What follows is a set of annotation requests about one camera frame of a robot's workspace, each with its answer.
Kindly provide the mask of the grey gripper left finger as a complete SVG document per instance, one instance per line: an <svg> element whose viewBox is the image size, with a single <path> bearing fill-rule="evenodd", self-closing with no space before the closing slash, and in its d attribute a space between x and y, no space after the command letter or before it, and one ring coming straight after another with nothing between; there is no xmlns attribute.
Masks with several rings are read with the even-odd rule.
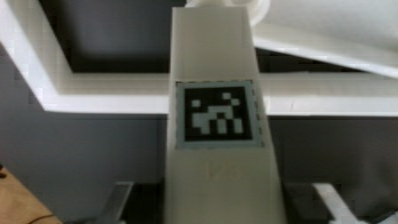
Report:
<svg viewBox="0 0 398 224"><path fill-rule="evenodd" d="M132 182L116 182L113 184L100 213L93 219L83 222L83 224L125 224L125 221L122 219L122 212L132 185Z"/></svg>

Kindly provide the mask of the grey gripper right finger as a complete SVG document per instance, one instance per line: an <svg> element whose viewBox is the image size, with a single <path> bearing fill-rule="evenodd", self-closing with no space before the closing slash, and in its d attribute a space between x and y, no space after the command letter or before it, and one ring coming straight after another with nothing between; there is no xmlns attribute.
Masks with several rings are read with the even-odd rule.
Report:
<svg viewBox="0 0 398 224"><path fill-rule="evenodd" d="M319 195L328 212L331 214L331 220L328 221L328 224L362 224L347 209L333 186L328 183L314 183L312 187Z"/></svg>

